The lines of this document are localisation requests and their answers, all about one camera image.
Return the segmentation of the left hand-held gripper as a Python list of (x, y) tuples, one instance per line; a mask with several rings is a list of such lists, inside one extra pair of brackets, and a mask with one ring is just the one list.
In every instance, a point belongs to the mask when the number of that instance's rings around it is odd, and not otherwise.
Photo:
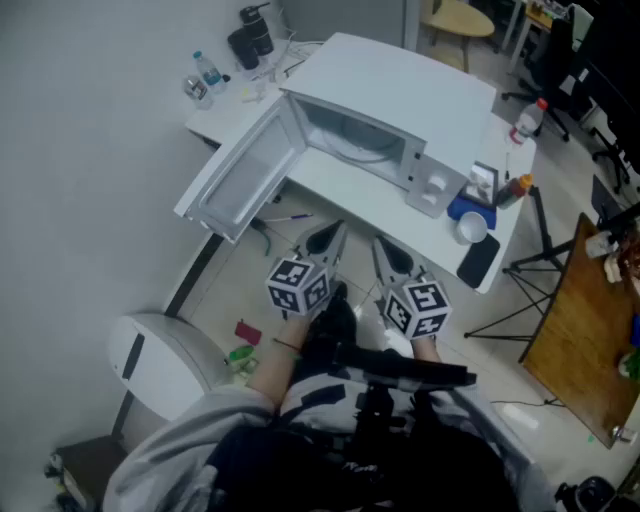
[(294, 315), (316, 310), (331, 293), (347, 240), (343, 220), (324, 223), (305, 231), (298, 247), (287, 251), (271, 267), (265, 280), (271, 305)]

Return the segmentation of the round glass turntable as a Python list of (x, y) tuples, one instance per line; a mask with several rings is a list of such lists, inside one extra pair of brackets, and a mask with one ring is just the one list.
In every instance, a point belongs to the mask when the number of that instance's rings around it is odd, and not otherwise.
[(346, 117), (314, 130), (312, 140), (334, 156), (366, 165), (401, 160), (405, 146), (405, 140), (391, 132)]

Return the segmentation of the person's right forearm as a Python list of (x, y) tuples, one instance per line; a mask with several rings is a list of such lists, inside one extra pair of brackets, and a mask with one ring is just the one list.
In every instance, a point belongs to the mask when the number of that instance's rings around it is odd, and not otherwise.
[(411, 342), (413, 357), (425, 362), (441, 363), (442, 360), (437, 351), (436, 337), (424, 336), (413, 339)]

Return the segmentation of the person's left forearm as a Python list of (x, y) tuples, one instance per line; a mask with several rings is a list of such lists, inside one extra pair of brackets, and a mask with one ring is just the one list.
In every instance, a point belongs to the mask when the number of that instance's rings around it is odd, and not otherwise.
[[(301, 354), (311, 322), (311, 315), (289, 317), (274, 338), (299, 347)], [(288, 356), (289, 350), (271, 340), (247, 383), (249, 388), (264, 395), (275, 407), (279, 407), (285, 399), (297, 364)]]

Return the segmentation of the person's black shoe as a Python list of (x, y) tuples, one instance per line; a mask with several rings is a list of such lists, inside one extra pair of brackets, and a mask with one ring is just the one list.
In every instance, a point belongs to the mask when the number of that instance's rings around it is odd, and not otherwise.
[(311, 322), (303, 356), (330, 360), (338, 345), (356, 345), (357, 318), (348, 303), (348, 287), (338, 281), (327, 306)]

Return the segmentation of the black smartphone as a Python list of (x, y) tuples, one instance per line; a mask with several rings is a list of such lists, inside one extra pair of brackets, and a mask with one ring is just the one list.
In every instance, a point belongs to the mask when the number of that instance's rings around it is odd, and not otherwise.
[(481, 242), (470, 246), (457, 269), (457, 277), (472, 289), (478, 289), (493, 264), (499, 249), (499, 241), (492, 235), (487, 234)]

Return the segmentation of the blue cloth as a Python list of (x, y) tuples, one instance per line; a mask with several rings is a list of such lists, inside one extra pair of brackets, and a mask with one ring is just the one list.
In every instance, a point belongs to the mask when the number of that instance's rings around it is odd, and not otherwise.
[(489, 230), (496, 228), (497, 213), (495, 208), (479, 204), (460, 195), (456, 196), (447, 208), (448, 216), (454, 221), (459, 221), (468, 212), (478, 213), (483, 217)]

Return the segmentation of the white cup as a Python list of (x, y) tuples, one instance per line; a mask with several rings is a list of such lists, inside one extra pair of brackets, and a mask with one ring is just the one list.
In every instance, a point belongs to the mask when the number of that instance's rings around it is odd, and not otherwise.
[(474, 211), (465, 212), (458, 220), (455, 228), (455, 238), (461, 245), (471, 245), (482, 242), (488, 232), (485, 218)]

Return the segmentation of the red flat object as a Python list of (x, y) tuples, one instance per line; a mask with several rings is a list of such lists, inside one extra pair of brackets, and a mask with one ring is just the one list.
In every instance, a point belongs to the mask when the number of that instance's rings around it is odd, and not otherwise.
[(235, 327), (234, 334), (251, 346), (257, 346), (262, 338), (262, 331), (240, 320)]

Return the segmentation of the white microwave oven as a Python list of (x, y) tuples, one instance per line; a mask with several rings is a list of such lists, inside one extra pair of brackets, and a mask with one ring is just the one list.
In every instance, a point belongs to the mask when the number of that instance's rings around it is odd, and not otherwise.
[[(219, 122), (218, 149), (178, 216), (235, 241), (291, 181), (388, 233), (407, 226), (407, 208), (438, 218), (467, 182), (496, 95), (441, 62), (343, 33), (278, 87), (278, 99)], [(404, 139), (402, 159), (356, 164), (319, 148), (313, 131), (343, 117)]]

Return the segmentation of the clear bottle with dark label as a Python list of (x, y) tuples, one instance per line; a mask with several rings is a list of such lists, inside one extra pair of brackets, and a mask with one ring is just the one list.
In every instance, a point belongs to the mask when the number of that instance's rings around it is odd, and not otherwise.
[(201, 78), (189, 75), (183, 81), (183, 90), (199, 110), (209, 110), (213, 106), (213, 95)]

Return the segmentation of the blue-capped water bottle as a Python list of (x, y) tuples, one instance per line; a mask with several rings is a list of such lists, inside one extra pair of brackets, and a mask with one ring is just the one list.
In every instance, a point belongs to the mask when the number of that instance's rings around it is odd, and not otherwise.
[(201, 51), (193, 53), (196, 68), (206, 85), (215, 93), (221, 94), (226, 90), (226, 81), (215, 64)]

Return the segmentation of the brown wooden table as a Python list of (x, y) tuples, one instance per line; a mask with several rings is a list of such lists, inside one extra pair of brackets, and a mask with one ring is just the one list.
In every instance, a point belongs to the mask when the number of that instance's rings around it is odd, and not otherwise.
[(640, 384), (618, 364), (631, 351), (632, 319), (640, 297), (627, 279), (611, 283), (604, 263), (587, 256), (598, 233), (580, 215), (568, 256), (521, 365), (608, 449), (640, 396)]

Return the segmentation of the white trash bin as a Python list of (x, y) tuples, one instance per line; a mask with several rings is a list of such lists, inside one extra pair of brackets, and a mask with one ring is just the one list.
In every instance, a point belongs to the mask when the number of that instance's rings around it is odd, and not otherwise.
[(167, 421), (233, 382), (230, 363), (217, 344), (192, 325), (159, 313), (120, 317), (108, 355), (127, 390)]

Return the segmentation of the black office chair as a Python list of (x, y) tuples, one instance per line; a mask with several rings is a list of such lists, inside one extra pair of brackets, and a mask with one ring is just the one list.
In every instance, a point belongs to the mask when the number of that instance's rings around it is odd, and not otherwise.
[(551, 22), (547, 46), (529, 69), (533, 81), (520, 78), (518, 92), (501, 94), (504, 101), (514, 98), (524, 102), (526, 106), (535, 103), (538, 98), (545, 99), (548, 108), (544, 117), (555, 122), (562, 131), (564, 141), (569, 140), (569, 132), (559, 114), (570, 114), (578, 106), (587, 106), (589, 102), (586, 94), (574, 90), (567, 92), (562, 84), (569, 78), (571, 65), (592, 21), (592, 15), (582, 5), (568, 5), (565, 13)]
[(640, 111), (637, 111), (616, 90), (605, 92), (601, 90), (593, 93), (597, 106), (606, 114), (607, 125), (614, 135), (610, 142), (595, 126), (590, 129), (590, 135), (597, 135), (605, 148), (592, 154), (592, 160), (598, 157), (608, 158), (614, 165), (615, 185), (613, 191), (619, 194), (622, 185), (631, 183), (628, 170), (624, 167), (626, 161), (633, 171), (640, 176)]

